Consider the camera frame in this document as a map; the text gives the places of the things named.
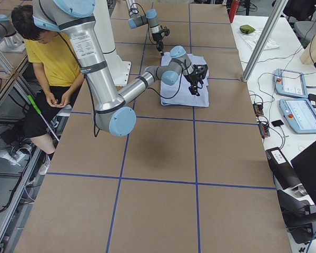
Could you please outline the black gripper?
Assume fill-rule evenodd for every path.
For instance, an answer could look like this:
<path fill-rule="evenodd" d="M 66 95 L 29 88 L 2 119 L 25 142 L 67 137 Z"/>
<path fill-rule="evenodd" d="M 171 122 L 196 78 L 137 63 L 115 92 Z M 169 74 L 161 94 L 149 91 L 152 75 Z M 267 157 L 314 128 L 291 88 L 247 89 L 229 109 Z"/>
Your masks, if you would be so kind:
<path fill-rule="evenodd" d="M 189 91 L 192 95 L 200 96 L 198 89 L 203 88 L 203 80 L 208 72 L 207 64 L 193 64 L 193 71 L 187 73 L 186 80 L 190 83 Z"/>
<path fill-rule="evenodd" d="M 164 45 L 163 45 L 164 34 L 162 33 L 153 33 L 153 40 L 157 44 L 157 50 L 160 55 L 164 55 Z"/>

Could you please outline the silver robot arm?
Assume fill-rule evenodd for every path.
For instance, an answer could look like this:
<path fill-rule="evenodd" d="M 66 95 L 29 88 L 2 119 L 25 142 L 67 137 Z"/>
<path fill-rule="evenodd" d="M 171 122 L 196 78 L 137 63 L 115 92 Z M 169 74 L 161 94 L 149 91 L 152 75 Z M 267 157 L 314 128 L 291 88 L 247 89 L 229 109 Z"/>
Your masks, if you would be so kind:
<path fill-rule="evenodd" d="M 163 39 L 170 34 L 170 29 L 163 27 L 157 17 L 156 9 L 145 11 L 135 1 L 125 1 L 129 13 L 128 23 L 131 29 L 147 25 L 149 30 L 149 41 L 156 46 L 161 56 L 164 55 Z"/>
<path fill-rule="evenodd" d="M 191 94 L 198 95 L 208 72 L 207 65 L 193 64 L 185 49 L 176 46 L 168 65 L 149 66 L 129 82 L 131 63 L 116 53 L 106 1 L 34 1 L 33 20 L 39 28 L 69 37 L 93 95 L 94 126 L 115 136 L 133 130 L 136 114 L 129 103 L 156 81 L 174 85 L 185 77 Z"/>

